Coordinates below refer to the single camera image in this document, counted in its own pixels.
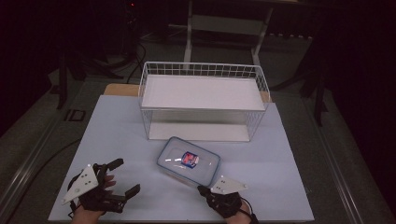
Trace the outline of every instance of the wire basket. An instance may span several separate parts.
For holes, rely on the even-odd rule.
[[[251,83],[254,82],[255,85],[253,84],[253,89],[257,90],[257,93],[261,98],[259,104],[262,109],[241,109],[237,107],[218,108],[216,107],[216,104],[212,104],[212,106],[206,108],[188,106],[180,108],[172,107],[171,105],[159,107],[145,106],[145,95],[148,91],[148,78],[150,75],[153,75],[152,77],[160,75],[164,75],[164,77],[192,77],[195,78],[194,81],[201,80],[201,78],[213,78],[211,82],[218,80],[232,80],[233,84],[236,84],[236,88],[229,90],[231,95],[235,95],[236,92],[241,91],[238,88],[238,80],[245,80]],[[205,89],[202,89],[202,91],[199,92],[200,95],[204,95],[205,93]],[[271,103],[270,92],[268,90],[263,71],[259,66],[226,63],[147,62],[143,68],[138,97],[148,139],[168,139],[171,136],[178,136],[186,140],[250,141],[256,132],[269,103]],[[155,137],[153,136],[154,131],[152,129],[156,126],[154,126],[153,123],[158,124],[158,122],[175,122],[180,125],[177,127],[174,126],[172,128],[166,128],[166,130],[164,127],[161,127],[161,129],[163,129],[162,132],[167,134],[162,137]],[[212,136],[206,135],[204,137],[197,137],[189,136],[188,134],[186,135],[187,132],[183,130],[183,125],[190,125],[189,130],[193,129],[193,133],[200,132],[203,135],[213,129],[219,129],[211,131],[216,132],[216,134],[209,133]],[[239,138],[236,136],[240,133],[229,134],[228,130],[231,130],[230,127],[236,127],[237,125],[245,127],[245,137]]]

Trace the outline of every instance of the person's arm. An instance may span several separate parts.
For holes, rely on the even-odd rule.
[[[116,181],[113,181],[114,175],[106,175],[105,176],[105,189],[116,184]],[[85,210],[84,207],[80,204],[73,215],[72,224],[96,224],[99,220],[99,217],[104,213],[104,211],[90,211]]]
[[[85,210],[81,205],[74,213],[72,224],[96,224],[103,213],[102,211]]]

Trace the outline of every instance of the table surface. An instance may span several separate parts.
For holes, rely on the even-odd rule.
[[[196,188],[165,175],[156,160],[165,141],[148,140],[133,85],[109,85],[93,111],[90,123],[49,215],[50,221],[69,221],[62,198],[71,178],[87,164],[109,163],[123,158],[116,176],[115,194],[135,184],[141,191],[122,214],[106,213],[105,221],[123,222],[219,222]],[[220,155],[218,175],[248,185],[241,195],[250,201],[259,221],[313,220],[304,186],[290,150],[276,105],[271,103],[249,143],[196,141],[194,144]]]

